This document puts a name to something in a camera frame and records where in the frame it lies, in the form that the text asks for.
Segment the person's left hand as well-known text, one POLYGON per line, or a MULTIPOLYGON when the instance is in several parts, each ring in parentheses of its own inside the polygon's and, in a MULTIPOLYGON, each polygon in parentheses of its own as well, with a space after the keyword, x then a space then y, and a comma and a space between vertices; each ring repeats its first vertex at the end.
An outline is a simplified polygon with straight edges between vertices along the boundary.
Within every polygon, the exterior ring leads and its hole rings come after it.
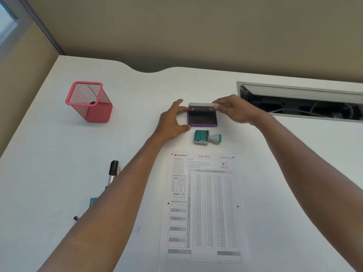
POLYGON ((180 113, 186 113, 188 108, 180 106, 183 99, 178 99, 171 107, 163 112, 160 116, 157 128, 154 132, 155 136, 163 143, 175 139, 182 133, 176 133, 176 125, 179 124, 176 116, 180 113))

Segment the person's right hand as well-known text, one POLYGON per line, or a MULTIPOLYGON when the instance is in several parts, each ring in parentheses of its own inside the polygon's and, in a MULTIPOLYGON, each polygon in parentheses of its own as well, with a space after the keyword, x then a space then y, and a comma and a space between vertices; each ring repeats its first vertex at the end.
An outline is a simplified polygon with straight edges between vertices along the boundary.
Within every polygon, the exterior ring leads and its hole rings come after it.
POLYGON ((227 97, 235 97, 234 102, 234 117, 230 117, 231 120, 237 123, 249 123, 255 127, 259 127, 267 124, 267 122, 272 122, 274 117, 250 104, 246 100, 243 100, 237 95, 230 95, 227 97))

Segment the purple stamp ink pad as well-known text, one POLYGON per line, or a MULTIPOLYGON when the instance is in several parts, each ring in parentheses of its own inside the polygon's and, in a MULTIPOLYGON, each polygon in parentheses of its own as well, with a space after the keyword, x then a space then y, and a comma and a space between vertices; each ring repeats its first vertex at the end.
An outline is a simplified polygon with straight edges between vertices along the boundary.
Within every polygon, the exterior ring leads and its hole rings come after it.
POLYGON ((189 103, 187 123, 191 127, 217 127, 217 115, 214 104, 189 103))

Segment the person's left forearm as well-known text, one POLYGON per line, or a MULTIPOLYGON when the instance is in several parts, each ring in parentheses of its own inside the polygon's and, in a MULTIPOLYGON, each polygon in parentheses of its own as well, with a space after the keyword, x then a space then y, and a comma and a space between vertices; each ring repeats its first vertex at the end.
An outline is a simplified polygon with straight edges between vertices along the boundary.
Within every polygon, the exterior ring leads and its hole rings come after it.
POLYGON ((165 139, 154 132, 37 272, 113 272, 131 236, 165 139))

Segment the person's right forearm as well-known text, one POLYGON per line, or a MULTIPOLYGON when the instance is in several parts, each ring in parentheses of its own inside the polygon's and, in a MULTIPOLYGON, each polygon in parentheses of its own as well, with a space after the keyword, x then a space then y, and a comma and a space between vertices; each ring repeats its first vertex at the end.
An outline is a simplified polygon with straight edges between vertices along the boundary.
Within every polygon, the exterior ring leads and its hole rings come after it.
POLYGON ((271 114, 252 124, 264 136, 304 213, 357 272, 363 272, 363 189, 306 146, 271 114))

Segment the teal date stamp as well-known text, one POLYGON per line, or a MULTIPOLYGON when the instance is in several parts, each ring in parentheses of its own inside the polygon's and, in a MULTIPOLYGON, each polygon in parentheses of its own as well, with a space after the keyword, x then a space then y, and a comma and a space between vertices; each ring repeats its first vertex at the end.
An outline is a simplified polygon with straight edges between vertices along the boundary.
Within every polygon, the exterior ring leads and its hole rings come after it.
POLYGON ((222 136, 221 134, 211 135, 208 130, 196 130, 193 141, 196 145, 208 145, 209 143, 218 145, 222 141, 222 136))

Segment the printed answer sheet paper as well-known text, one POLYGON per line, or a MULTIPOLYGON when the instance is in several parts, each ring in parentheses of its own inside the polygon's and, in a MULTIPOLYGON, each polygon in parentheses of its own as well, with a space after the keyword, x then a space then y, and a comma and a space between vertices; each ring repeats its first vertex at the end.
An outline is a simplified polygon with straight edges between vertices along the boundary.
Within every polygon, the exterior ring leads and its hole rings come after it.
POLYGON ((250 272, 237 155, 168 157, 157 272, 250 272))

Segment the black marker pen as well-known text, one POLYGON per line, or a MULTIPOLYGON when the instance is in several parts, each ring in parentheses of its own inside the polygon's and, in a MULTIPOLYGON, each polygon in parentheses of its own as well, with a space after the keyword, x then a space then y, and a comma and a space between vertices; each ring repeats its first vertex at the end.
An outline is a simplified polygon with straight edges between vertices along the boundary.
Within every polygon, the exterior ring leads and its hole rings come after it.
POLYGON ((108 180, 108 184, 105 188, 107 188, 116 178, 117 174, 118 174, 118 166, 119 165, 119 161, 118 160, 113 160, 110 164, 110 169, 109 169, 109 180, 108 180))

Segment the pink mesh pen holder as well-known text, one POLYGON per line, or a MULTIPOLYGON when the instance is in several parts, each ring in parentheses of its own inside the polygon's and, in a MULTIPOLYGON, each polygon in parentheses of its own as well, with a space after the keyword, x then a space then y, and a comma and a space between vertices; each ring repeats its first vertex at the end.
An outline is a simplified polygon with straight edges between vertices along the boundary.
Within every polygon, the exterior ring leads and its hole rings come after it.
POLYGON ((89 123, 108 123, 113 110, 101 82, 74 82, 65 103, 89 123))

